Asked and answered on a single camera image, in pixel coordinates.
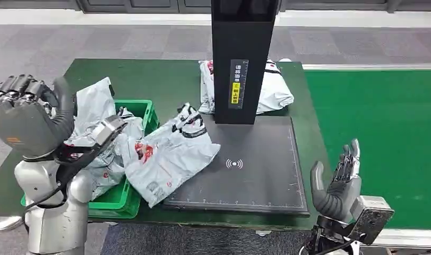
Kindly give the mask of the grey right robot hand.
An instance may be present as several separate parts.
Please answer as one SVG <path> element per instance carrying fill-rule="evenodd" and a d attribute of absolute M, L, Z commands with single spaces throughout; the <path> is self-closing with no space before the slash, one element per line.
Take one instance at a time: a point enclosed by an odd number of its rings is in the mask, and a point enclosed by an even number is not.
<path fill-rule="evenodd" d="M 341 221 L 352 219 L 350 208 L 360 195 L 361 177 L 360 146 L 358 139 L 343 146 L 331 183 L 324 187 L 322 174 L 324 166 L 316 161 L 311 169 L 311 194 L 314 208 L 321 215 Z"/>

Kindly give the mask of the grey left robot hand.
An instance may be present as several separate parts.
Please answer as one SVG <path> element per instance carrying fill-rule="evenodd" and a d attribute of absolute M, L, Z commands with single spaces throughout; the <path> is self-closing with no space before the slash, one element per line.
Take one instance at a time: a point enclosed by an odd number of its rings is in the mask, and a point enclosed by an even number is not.
<path fill-rule="evenodd" d="M 32 75 L 0 83 L 0 139 L 27 159 L 47 156 L 74 130 L 74 99 L 64 77 L 52 87 Z"/>

